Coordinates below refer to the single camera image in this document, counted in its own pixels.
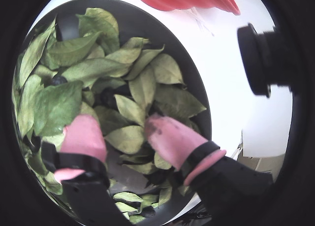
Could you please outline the pink-tipped black gripper finger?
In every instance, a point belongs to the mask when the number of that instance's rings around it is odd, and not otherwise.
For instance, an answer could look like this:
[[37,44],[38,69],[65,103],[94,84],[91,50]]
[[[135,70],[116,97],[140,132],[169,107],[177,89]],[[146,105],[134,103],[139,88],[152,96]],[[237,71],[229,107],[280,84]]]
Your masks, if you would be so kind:
[[60,151],[44,141],[41,158],[62,185],[79,222],[86,226],[130,225],[108,193],[110,181],[104,165],[107,150],[96,119],[78,115],[63,133]]
[[145,122],[151,147],[180,174],[208,211],[246,209],[270,189],[273,177],[226,156],[226,150],[193,129],[154,114]]

